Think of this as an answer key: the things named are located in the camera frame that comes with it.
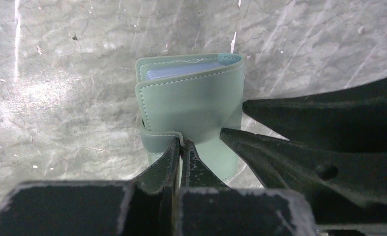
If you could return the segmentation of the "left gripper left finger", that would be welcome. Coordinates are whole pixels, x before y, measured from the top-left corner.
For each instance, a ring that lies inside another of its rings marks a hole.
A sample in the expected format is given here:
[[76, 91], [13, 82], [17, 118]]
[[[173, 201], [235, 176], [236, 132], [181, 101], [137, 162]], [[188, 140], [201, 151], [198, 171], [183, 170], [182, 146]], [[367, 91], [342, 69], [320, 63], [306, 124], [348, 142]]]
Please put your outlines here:
[[137, 189], [148, 195], [173, 192], [178, 183], [179, 162], [180, 140], [173, 138], [161, 157], [135, 177]]

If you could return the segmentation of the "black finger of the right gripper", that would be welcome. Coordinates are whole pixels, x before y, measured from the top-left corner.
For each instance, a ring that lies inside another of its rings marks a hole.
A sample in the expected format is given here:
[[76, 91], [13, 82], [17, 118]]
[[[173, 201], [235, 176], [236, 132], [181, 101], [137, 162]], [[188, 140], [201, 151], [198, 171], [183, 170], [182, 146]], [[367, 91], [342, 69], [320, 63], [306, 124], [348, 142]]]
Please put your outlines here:
[[387, 224], [387, 78], [243, 103], [280, 135], [223, 128], [221, 140], [268, 188], [300, 192], [320, 225]]

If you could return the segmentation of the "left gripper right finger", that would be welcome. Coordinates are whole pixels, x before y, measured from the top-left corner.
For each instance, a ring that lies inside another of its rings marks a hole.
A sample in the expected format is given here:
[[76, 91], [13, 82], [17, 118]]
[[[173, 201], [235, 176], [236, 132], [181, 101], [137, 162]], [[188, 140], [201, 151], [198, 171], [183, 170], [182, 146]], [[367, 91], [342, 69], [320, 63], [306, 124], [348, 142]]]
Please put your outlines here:
[[201, 160], [192, 140], [184, 141], [181, 157], [181, 187], [228, 187]]

